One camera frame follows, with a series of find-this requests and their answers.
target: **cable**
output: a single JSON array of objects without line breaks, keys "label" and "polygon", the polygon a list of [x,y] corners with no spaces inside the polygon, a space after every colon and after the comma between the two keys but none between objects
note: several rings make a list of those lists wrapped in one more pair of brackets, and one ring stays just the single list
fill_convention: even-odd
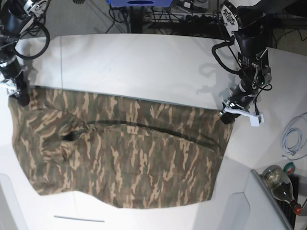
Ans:
[{"label": "cable", "polygon": [[254,100],[256,115],[259,115],[259,110],[258,110],[258,107],[257,107],[257,99],[258,99],[260,93],[261,93],[262,91],[270,91],[270,90],[272,90],[272,89],[273,89],[273,86],[272,86],[271,84],[269,84],[269,85],[266,85],[266,86],[264,86],[263,88],[261,88],[261,90],[258,92],[258,94],[257,94],[257,96],[255,97],[255,100]]},{"label": "cable", "polygon": [[[46,9],[44,10],[44,13],[41,14],[38,18],[33,13],[32,16],[34,17],[34,21],[42,23],[43,25],[45,25],[46,24],[46,18],[47,18],[46,13],[47,13],[49,6],[50,6],[50,0],[47,1],[47,6],[46,6]],[[22,36],[20,36],[20,38],[26,36],[27,34],[30,34],[32,37],[36,37],[39,34],[40,31],[41,31],[40,27],[38,27],[35,24],[32,24],[28,29],[26,29],[24,31],[25,33]]]},{"label": "cable", "polygon": [[272,36],[273,36],[273,38],[274,38],[274,41],[275,41],[275,48],[277,49],[277,40],[276,40],[276,37],[275,37],[275,35],[274,35],[274,32],[273,32],[273,30],[272,30]]},{"label": "cable", "polygon": [[[111,11],[119,11],[122,15],[123,15],[123,18],[124,20],[120,21],[120,20],[117,20],[115,18],[115,13],[113,12],[113,16],[111,15]],[[128,18],[128,14],[124,15],[123,13],[123,9],[120,7],[120,8],[113,8],[110,6],[110,9],[109,9],[109,15],[110,17],[113,19],[113,21],[117,22],[117,23],[124,23],[126,22],[127,18]]]},{"label": "cable", "polygon": [[[154,22],[155,22],[155,23],[159,23],[159,21],[160,21],[160,20],[161,20],[161,18],[162,18],[162,15],[163,15],[164,10],[162,10],[162,11],[154,11],[154,7],[151,7],[151,10],[152,10],[152,12],[153,12],[153,19],[154,19]],[[160,13],[161,13],[160,18],[158,19],[158,21],[156,21],[156,18],[155,18],[154,12],[160,12]]]},{"label": "cable", "polygon": [[180,20],[180,18],[178,18],[176,15],[174,15],[171,11],[168,11],[167,13],[168,13],[168,15],[171,14],[171,15],[173,15],[175,18],[177,18],[178,20]]},{"label": "cable", "polygon": [[127,18],[125,20],[126,28],[127,28],[127,33],[130,34],[130,24],[128,23],[128,12],[126,12]]},{"label": "cable", "polygon": [[[287,127],[285,128],[283,134],[282,134],[282,138],[281,138],[281,148],[282,150],[287,154],[287,155],[292,155],[294,156],[298,151],[300,151],[307,143],[307,139],[303,142],[304,136],[303,136],[303,132],[301,129],[297,128],[297,127],[293,127],[294,124],[296,122],[298,122],[299,120],[303,120],[306,124],[307,124],[307,120],[304,118],[304,116],[307,115],[306,113],[301,114],[300,116],[296,116],[295,118],[293,118],[289,124],[287,125]],[[295,145],[293,145],[292,147],[288,147],[287,141],[288,138],[291,134],[293,133],[297,133],[298,134],[298,139]],[[304,155],[302,157],[296,158],[296,159],[290,159],[288,158],[288,156],[283,155],[284,158],[291,160],[291,161],[296,161],[299,159],[302,159],[303,157],[307,156]]]},{"label": "cable", "polygon": [[115,20],[113,19],[112,24],[111,24],[110,27],[106,30],[105,34],[109,33],[109,31],[112,29],[112,27],[113,27],[114,25],[115,25]]},{"label": "cable", "polygon": [[42,30],[46,36],[46,42],[45,42],[45,45],[43,47],[43,49],[36,55],[33,55],[33,56],[24,56],[20,53],[17,52],[16,50],[16,46],[14,47],[14,49],[12,50],[13,53],[15,55],[17,55],[18,57],[22,58],[23,60],[33,60],[33,59],[36,59],[38,57],[40,57],[48,48],[49,44],[50,44],[50,33],[48,31],[48,29],[40,22],[35,22],[34,21],[34,26],[37,26],[38,28],[40,28],[40,30]]},{"label": "cable", "polygon": [[302,41],[302,42],[304,42],[304,41],[307,39],[307,37],[305,37],[305,38],[303,39],[303,37],[302,37],[302,34],[301,34],[300,30],[297,30],[297,31],[298,31],[298,33],[299,33],[299,36],[301,37],[301,41]]},{"label": "cable", "polygon": [[[102,4],[101,4],[100,7],[99,7],[98,5],[96,5],[92,0],[86,1],[85,3],[86,3],[87,6],[93,11],[93,13],[95,13],[95,14],[98,16],[98,18],[99,18],[100,20],[102,20],[102,21],[105,23],[105,25],[106,25],[106,22],[105,22],[105,20],[103,19],[102,15],[104,15],[108,20],[110,20],[111,22],[113,22],[112,18],[110,18],[110,16],[109,16],[107,13],[105,13],[104,11],[101,10],[101,8],[103,8],[103,7],[105,6],[105,5],[103,4],[103,1],[101,1]],[[121,27],[120,27],[119,25],[117,25],[117,24],[115,23],[114,26],[116,26],[116,27],[118,28],[118,30],[122,33]]]},{"label": "cable", "polygon": [[290,31],[288,31],[287,33],[284,33],[283,35],[281,35],[281,36],[277,39],[276,44],[275,44],[275,47],[277,48],[277,44],[278,44],[278,42],[280,41],[280,39],[282,39],[283,36],[286,36],[287,34],[292,33],[292,32],[295,31],[295,30],[297,30],[297,29],[290,30]]},{"label": "cable", "polygon": [[218,27],[219,27],[219,30],[220,30],[220,34],[221,34],[223,40],[226,42],[226,45],[227,45],[228,49],[230,50],[232,56],[235,58],[237,64],[239,65],[239,67],[240,67],[240,69],[242,70],[242,72],[243,72],[243,74],[245,75],[245,77],[246,77],[252,84],[255,84],[255,82],[252,81],[252,80],[247,76],[247,74],[245,73],[245,71],[242,69],[242,66],[240,65],[238,59],[236,58],[234,52],[232,51],[231,47],[228,45],[228,43],[227,43],[227,41],[226,41],[226,39],[225,39],[225,37],[224,37],[224,35],[223,35],[222,29],[221,29],[221,24],[220,24],[220,11],[219,11],[219,6],[220,6],[220,0],[217,0],[217,2],[216,2],[216,11],[217,11],[216,13],[217,13],[217,17],[216,17],[216,18],[217,18],[217,24],[218,24]]},{"label": "cable", "polygon": [[222,42],[222,43],[220,43],[220,44],[214,45],[214,46],[212,47],[212,54],[213,54],[213,56],[215,57],[216,61],[220,64],[220,66],[221,66],[223,69],[225,69],[226,71],[228,71],[228,72],[230,72],[230,73],[232,73],[232,74],[239,75],[239,74],[240,74],[239,71],[232,70],[232,69],[230,69],[229,67],[227,67],[227,66],[221,61],[220,57],[219,57],[219,56],[217,55],[217,53],[216,53],[216,50],[217,50],[217,49],[220,49],[220,48],[222,48],[222,47],[227,46],[228,43],[229,43],[229,45],[233,45],[233,44],[234,44],[234,41]]}]

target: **glass bottle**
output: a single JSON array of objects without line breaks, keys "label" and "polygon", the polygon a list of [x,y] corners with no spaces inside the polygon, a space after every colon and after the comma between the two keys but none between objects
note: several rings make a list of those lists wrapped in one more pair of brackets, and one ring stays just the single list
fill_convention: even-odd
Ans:
[{"label": "glass bottle", "polygon": [[296,215],[302,212],[301,205],[293,197],[293,186],[290,178],[281,167],[270,166],[264,170],[262,178],[274,198],[287,202]]}]

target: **black cable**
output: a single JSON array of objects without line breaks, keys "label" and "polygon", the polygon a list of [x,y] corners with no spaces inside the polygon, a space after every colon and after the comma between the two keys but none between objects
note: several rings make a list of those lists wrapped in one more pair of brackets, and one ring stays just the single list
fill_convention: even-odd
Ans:
[{"label": "black cable", "polygon": [[37,26],[38,28],[40,28],[40,30],[42,30],[46,36],[46,43],[43,47],[43,49],[36,55],[33,55],[33,56],[24,56],[20,53],[17,52],[16,50],[16,46],[14,47],[14,49],[12,50],[13,53],[15,55],[17,55],[18,57],[22,58],[23,60],[33,60],[33,59],[36,59],[38,57],[40,57],[48,48],[49,44],[50,44],[50,33],[48,31],[48,29],[40,22],[34,22],[33,23],[35,26]]},{"label": "black cable", "polygon": [[112,29],[112,27],[115,25],[115,13],[114,13],[114,11],[112,11],[112,13],[113,13],[113,16],[114,17],[112,17],[112,19],[113,19],[113,22],[112,22],[112,24],[110,25],[110,27],[106,30],[106,32],[105,32],[105,34],[107,34],[107,33],[109,33],[109,31]]},{"label": "black cable", "polygon": [[166,11],[166,13],[168,14],[169,21],[170,21],[172,24],[174,24],[174,21],[173,21],[173,19],[172,19],[172,17],[171,17],[171,14],[170,14],[168,11]]},{"label": "black cable", "polygon": [[252,81],[252,80],[248,77],[248,75],[245,73],[245,71],[243,70],[242,66],[240,65],[238,59],[236,58],[234,52],[232,51],[231,47],[228,45],[228,43],[227,43],[227,41],[226,41],[226,39],[225,39],[225,37],[224,37],[224,35],[223,35],[222,29],[221,29],[221,24],[220,24],[220,15],[219,15],[219,14],[220,14],[220,11],[219,11],[219,7],[220,7],[220,0],[217,0],[217,2],[216,2],[217,24],[218,24],[218,27],[219,27],[221,36],[222,36],[223,40],[226,42],[226,45],[227,45],[228,49],[230,50],[232,56],[233,56],[234,59],[236,60],[236,62],[237,62],[237,64],[239,65],[240,69],[242,70],[244,76],[245,76],[252,84],[254,84],[255,82]]},{"label": "black cable", "polygon": [[299,33],[299,36],[301,37],[301,41],[304,42],[304,41],[307,39],[307,37],[305,37],[305,38],[303,39],[303,36],[302,36],[300,30],[297,30],[297,31],[298,31],[298,33]]},{"label": "black cable", "polygon": [[287,33],[284,33],[283,35],[281,35],[281,36],[277,39],[276,44],[275,44],[275,47],[277,47],[278,42],[280,41],[280,39],[282,39],[283,36],[286,36],[287,34],[292,33],[293,31],[296,31],[296,30],[297,30],[297,29],[290,30],[290,31],[288,31]]},{"label": "black cable", "polygon": [[274,34],[273,30],[272,30],[272,36],[273,36],[274,42],[275,42],[275,45],[272,46],[272,47],[273,47],[273,48],[275,47],[275,49],[277,49],[277,40],[276,40],[276,37],[275,37],[275,34]]},{"label": "black cable", "polygon": [[221,66],[223,69],[225,69],[226,71],[228,71],[228,72],[230,72],[230,73],[232,73],[232,74],[239,75],[239,71],[232,70],[232,69],[228,68],[228,67],[221,61],[220,57],[219,57],[219,56],[217,55],[217,53],[216,53],[216,50],[217,50],[217,49],[220,49],[220,48],[225,47],[225,46],[227,46],[227,45],[231,45],[231,46],[232,46],[233,44],[234,44],[234,41],[232,40],[232,41],[230,41],[230,42],[222,42],[222,43],[220,43],[220,44],[214,45],[214,46],[212,47],[212,54],[213,54],[213,56],[215,57],[215,59],[217,60],[217,62],[220,64],[220,66]]},{"label": "black cable", "polygon": [[176,15],[174,15],[172,12],[168,12],[168,14],[171,14],[171,15],[173,15],[175,18],[177,18],[178,20],[180,20],[180,18],[178,18]]},{"label": "black cable", "polygon": [[284,30],[284,28],[283,28],[283,35],[286,36],[286,31]]},{"label": "black cable", "polygon": [[269,85],[266,85],[266,86],[264,86],[263,88],[261,88],[261,90],[258,92],[258,94],[257,94],[257,96],[255,97],[255,100],[254,100],[256,115],[259,115],[259,110],[258,110],[258,107],[257,107],[257,99],[258,99],[260,93],[261,93],[262,91],[270,91],[270,90],[272,90],[272,89],[273,89],[273,86],[272,86],[271,84],[269,84]]},{"label": "black cable", "polygon": [[153,19],[154,19],[154,22],[155,22],[155,23],[158,23],[158,22],[161,20],[161,18],[162,18],[162,15],[163,15],[164,10],[162,10],[162,11],[156,11],[156,12],[160,12],[160,13],[161,13],[160,18],[158,19],[158,22],[156,21],[156,18],[155,18],[154,7],[151,7],[151,10],[152,10],[152,12],[153,12]]},{"label": "black cable", "polygon": [[[117,19],[115,18],[115,13],[113,13],[113,15],[111,15],[111,11],[119,11],[119,13],[121,13],[121,14],[123,15],[123,18],[124,18],[124,19],[123,19],[122,21],[117,20]],[[117,22],[117,23],[124,23],[124,22],[127,20],[127,18],[128,18],[128,14],[124,15],[123,9],[122,9],[121,7],[120,7],[120,8],[113,8],[113,7],[110,6],[109,15],[110,15],[110,17],[112,18],[112,20],[115,21],[115,22]]]},{"label": "black cable", "polygon": [[[102,1],[101,1],[101,3],[102,3],[101,6],[96,5],[92,0],[86,1],[85,3],[86,3],[87,6],[94,12],[94,14],[96,14],[96,15],[98,16],[98,18],[99,18],[100,20],[102,20],[102,21],[105,23],[105,25],[106,25],[106,22],[105,22],[105,20],[103,19],[102,15],[104,15],[108,20],[110,20],[111,22],[113,22],[112,18],[110,18],[110,16],[108,15],[108,13],[105,13],[104,11],[102,11],[102,10],[100,9],[101,7],[104,7],[104,4],[103,4]],[[120,27],[119,25],[115,24],[115,26],[118,28],[118,30],[120,30],[120,32],[122,32],[122,31],[121,31],[121,27]]]},{"label": "black cable", "polygon": [[126,28],[127,28],[127,33],[130,34],[130,24],[128,23],[128,12],[126,11],[127,17],[125,20],[125,24],[126,24]]},{"label": "black cable", "polygon": [[[44,10],[44,13],[41,14],[38,18],[34,13],[32,14],[35,22],[42,23],[43,25],[46,24],[47,10],[48,10],[49,6],[50,6],[50,0],[47,1],[47,6],[46,6],[46,9]],[[26,36],[27,34],[31,35],[32,37],[36,37],[39,34],[39,32],[41,32],[41,28],[33,23],[29,28],[27,28],[23,32],[24,34],[22,34],[19,38],[21,39],[24,36]]]}]

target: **metal bar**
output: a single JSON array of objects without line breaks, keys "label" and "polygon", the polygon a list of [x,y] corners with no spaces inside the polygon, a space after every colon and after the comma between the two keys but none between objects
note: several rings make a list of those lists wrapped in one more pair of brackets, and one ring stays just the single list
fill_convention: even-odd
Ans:
[{"label": "metal bar", "polygon": [[130,29],[132,34],[143,33],[143,17],[145,15],[146,8],[141,6],[129,7],[130,13]]},{"label": "metal bar", "polygon": [[[200,34],[204,37],[212,39],[223,39],[218,25],[215,23],[152,23],[149,29],[171,29],[175,34],[178,35],[193,35]],[[222,32],[226,40],[230,40],[230,36],[224,26],[222,26]]]},{"label": "metal bar", "polygon": [[72,220],[82,220],[82,221],[90,221],[90,222],[100,222],[104,223],[103,220],[95,220],[95,219],[82,219],[82,218],[73,218],[73,217],[62,217],[62,216],[54,216],[55,218],[60,218],[60,219],[72,219]]}]

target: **wire bundle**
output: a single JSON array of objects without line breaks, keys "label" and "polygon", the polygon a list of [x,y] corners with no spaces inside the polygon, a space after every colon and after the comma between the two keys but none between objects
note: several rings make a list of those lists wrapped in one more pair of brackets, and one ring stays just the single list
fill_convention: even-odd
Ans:
[{"label": "wire bundle", "polygon": [[46,36],[46,42],[45,42],[44,47],[36,55],[24,56],[24,55],[18,53],[18,51],[15,48],[16,46],[15,46],[12,51],[18,57],[20,57],[24,60],[33,60],[33,59],[36,59],[36,58],[40,57],[41,55],[43,55],[43,53],[45,53],[45,51],[48,49],[49,44],[50,44],[50,33],[49,33],[48,29],[45,27],[45,24],[46,24],[46,12],[49,8],[49,5],[50,5],[50,1],[47,2],[45,12],[43,14],[41,14],[38,18],[35,16],[35,14],[33,14],[33,17],[34,17],[33,24],[29,28],[27,28],[22,35],[20,35],[20,38],[23,38],[27,34],[30,34],[32,37],[36,37],[41,31],[43,31],[43,33]]},{"label": "wire bundle", "polygon": [[[111,28],[115,25],[115,23],[125,23],[126,27],[127,27],[127,33],[130,33],[130,26],[128,23],[128,12],[126,7],[112,7],[111,5],[109,5],[110,9],[109,9],[109,16],[112,18],[113,22],[111,24],[111,26],[107,29],[106,34],[109,33],[109,31],[111,30]],[[118,11],[118,18],[120,18],[120,15],[122,15],[123,20],[118,20],[116,19],[115,16],[115,11]]]},{"label": "wire bundle", "polygon": [[[298,151],[300,151],[307,143],[307,139],[305,141],[304,140],[304,136],[303,136],[303,132],[301,129],[294,127],[294,125],[299,121],[299,120],[303,120],[304,122],[306,122],[307,124],[307,119],[304,118],[304,116],[307,115],[307,113],[303,113],[300,116],[296,116],[295,118],[293,118],[289,124],[287,125],[287,127],[285,128],[283,134],[282,134],[282,138],[281,138],[281,148],[282,150],[288,154],[288,155],[292,155],[294,156]],[[295,145],[289,147],[288,146],[288,138],[290,137],[290,135],[297,133],[298,138],[297,138],[297,142]],[[301,159],[303,157],[307,156],[304,155],[302,157],[296,158],[296,159],[289,159],[287,156],[283,155],[284,158],[291,160],[291,161],[295,161],[298,159]]]}]

